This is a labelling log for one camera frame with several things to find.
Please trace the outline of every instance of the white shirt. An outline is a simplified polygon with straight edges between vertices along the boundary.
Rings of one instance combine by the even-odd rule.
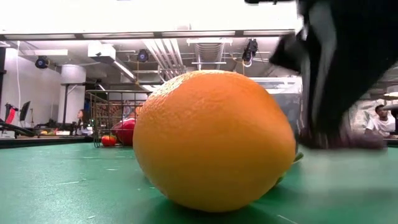
[[[376,131],[384,137],[387,137],[390,135],[390,132],[396,130],[396,120],[393,116],[387,116],[387,121],[382,121],[379,118],[372,118],[366,126],[366,129]]]

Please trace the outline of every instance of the woman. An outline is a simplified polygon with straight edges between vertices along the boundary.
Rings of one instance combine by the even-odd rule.
[[[77,118],[79,119],[77,127],[75,129],[76,135],[91,135],[93,133],[92,128],[88,128],[90,122],[90,116],[87,111],[80,110],[77,113]]]

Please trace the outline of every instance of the green table surface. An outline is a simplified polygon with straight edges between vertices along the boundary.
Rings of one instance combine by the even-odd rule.
[[[216,215],[168,201],[131,149],[1,149],[0,223],[398,223],[398,149],[300,150],[304,159],[280,185],[244,209]]]

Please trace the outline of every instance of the metal basket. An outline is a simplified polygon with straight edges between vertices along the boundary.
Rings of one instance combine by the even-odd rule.
[[[104,147],[101,143],[103,136],[119,131],[131,131],[114,126],[120,123],[123,127],[123,122],[128,118],[137,119],[139,109],[146,101],[146,97],[152,93],[133,90],[87,90],[86,92],[91,102],[91,126],[95,147]],[[116,147],[131,147],[131,145],[118,139]]]

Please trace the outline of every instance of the orange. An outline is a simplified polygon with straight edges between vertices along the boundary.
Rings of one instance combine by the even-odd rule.
[[[186,73],[148,97],[134,130],[148,179],[188,208],[227,212],[259,199],[291,166],[293,131],[278,104],[244,75]]]

